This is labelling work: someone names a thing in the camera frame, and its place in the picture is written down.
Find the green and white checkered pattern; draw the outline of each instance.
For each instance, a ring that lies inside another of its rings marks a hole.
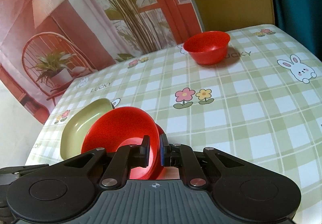
[[[275,34],[254,35],[261,29]],[[284,174],[302,192],[295,222],[322,222],[322,63],[303,45],[273,25],[228,32],[230,48],[224,61],[200,66],[179,47],[147,55],[128,68],[119,63],[75,80],[51,113],[27,165],[61,161],[60,138],[70,117],[98,98],[120,98],[120,106],[148,112],[170,143],[201,151],[211,146]],[[296,54],[314,69],[310,83],[298,81],[278,65]],[[214,101],[201,105],[193,96],[188,108],[175,109],[175,93],[189,87],[211,89]],[[56,117],[70,110],[67,120]]]

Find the red plastic bowl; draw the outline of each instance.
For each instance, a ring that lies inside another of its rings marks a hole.
[[[162,171],[159,131],[154,120],[145,111],[135,107],[119,107],[99,118],[90,128],[82,145],[82,153],[103,147],[115,152],[129,144],[140,145],[144,135],[150,136],[149,166],[131,170],[131,179],[153,179]]]
[[[183,48],[202,65],[213,65],[227,55],[230,36],[222,31],[207,31],[189,38]]]

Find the gray gripper base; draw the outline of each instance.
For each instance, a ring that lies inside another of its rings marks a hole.
[[[27,224],[24,220],[17,224]],[[95,205],[65,224],[241,224],[218,210],[205,191],[181,180],[128,180],[104,191]]]

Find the white flower pot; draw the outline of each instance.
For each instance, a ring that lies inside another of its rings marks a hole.
[[[67,69],[63,69],[61,72],[59,72],[56,76],[53,76],[51,78],[52,82],[56,85],[56,86],[62,86],[65,85],[66,83],[72,81],[72,77],[69,74]]]

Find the white wall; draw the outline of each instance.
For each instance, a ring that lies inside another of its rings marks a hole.
[[[42,126],[0,81],[0,168],[25,165]]]

